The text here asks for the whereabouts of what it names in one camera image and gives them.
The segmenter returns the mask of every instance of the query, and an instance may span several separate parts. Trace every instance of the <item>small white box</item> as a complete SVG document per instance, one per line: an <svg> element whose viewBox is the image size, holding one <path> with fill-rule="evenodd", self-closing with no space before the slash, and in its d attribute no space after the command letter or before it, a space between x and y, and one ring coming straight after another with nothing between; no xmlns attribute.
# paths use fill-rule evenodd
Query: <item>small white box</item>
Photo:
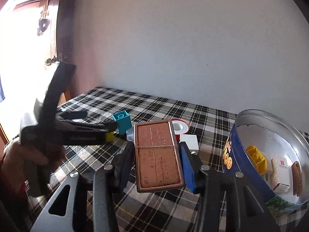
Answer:
<svg viewBox="0 0 309 232"><path fill-rule="evenodd" d="M271 188L277 193L285 193L290 188L290 170L291 167L288 166L286 158L275 155L272 160L272 170L271 175Z"/></svg>
<svg viewBox="0 0 309 232"><path fill-rule="evenodd" d="M191 134L181 134L180 135L180 142L186 142L187 146L192 154L198 154L198 143L196 135Z"/></svg>

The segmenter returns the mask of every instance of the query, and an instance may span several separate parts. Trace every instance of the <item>metal bolt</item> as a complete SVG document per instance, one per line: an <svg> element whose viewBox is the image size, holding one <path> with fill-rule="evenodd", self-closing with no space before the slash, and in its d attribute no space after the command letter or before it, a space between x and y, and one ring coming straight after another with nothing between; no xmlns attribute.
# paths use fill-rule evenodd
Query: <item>metal bolt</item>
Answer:
<svg viewBox="0 0 309 232"><path fill-rule="evenodd" d="M200 166L200 168L203 170L203 171L208 171L210 169L210 166L206 165L206 164L203 164Z"/></svg>
<svg viewBox="0 0 309 232"><path fill-rule="evenodd" d="M72 178L74 178L74 177L78 176L78 172L77 171L73 171L73 172L70 173L70 176Z"/></svg>
<svg viewBox="0 0 309 232"><path fill-rule="evenodd" d="M113 169L113 165L112 164L105 164L103 166L103 168L104 168L104 170L111 170L111 169Z"/></svg>
<svg viewBox="0 0 309 232"><path fill-rule="evenodd" d="M242 178L244 176L244 174L242 172L238 171L238 172L235 173L235 176L238 177L238 178Z"/></svg>

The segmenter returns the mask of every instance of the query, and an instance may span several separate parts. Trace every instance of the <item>teal plastic block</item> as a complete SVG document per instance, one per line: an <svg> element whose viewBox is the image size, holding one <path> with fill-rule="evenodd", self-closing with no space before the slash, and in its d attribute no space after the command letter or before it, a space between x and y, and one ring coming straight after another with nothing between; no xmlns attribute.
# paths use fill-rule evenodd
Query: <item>teal plastic block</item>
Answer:
<svg viewBox="0 0 309 232"><path fill-rule="evenodd" d="M120 135L126 133L126 131L132 127L130 115L126 111L113 114L113 119L118 123L118 131Z"/></svg>

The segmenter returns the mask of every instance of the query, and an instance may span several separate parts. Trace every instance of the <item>wooden comb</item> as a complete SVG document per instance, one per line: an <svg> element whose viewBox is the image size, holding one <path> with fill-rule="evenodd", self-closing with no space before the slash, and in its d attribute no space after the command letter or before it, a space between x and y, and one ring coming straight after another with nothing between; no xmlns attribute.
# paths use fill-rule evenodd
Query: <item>wooden comb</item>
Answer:
<svg viewBox="0 0 309 232"><path fill-rule="evenodd" d="M295 161L292 165L293 176L293 195L299 196L302 193L302 174L300 172L299 162Z"/></svg>

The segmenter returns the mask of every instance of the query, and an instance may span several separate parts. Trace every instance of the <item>white wall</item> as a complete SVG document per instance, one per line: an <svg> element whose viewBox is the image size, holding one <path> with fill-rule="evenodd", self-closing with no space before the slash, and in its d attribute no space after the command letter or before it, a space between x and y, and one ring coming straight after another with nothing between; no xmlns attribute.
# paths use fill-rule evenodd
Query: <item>white wall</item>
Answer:
<svg viewBox="0 0 309 232"><path fill-rule="evenodd" d="M77 92L96 85L309 131L309 25L292 0L78 0Z"/></svg>

